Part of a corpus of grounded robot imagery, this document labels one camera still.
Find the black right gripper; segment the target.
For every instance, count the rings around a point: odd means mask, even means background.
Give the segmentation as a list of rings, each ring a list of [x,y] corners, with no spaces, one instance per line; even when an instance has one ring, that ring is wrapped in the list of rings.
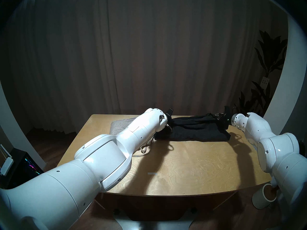
[[[232,110],[230,109],[229,106],[224,106],[224,112],[217,114],[217,121],[221,126],[221,128],[227,130],[229,125],[232,125],[231,120],[232,120]]]

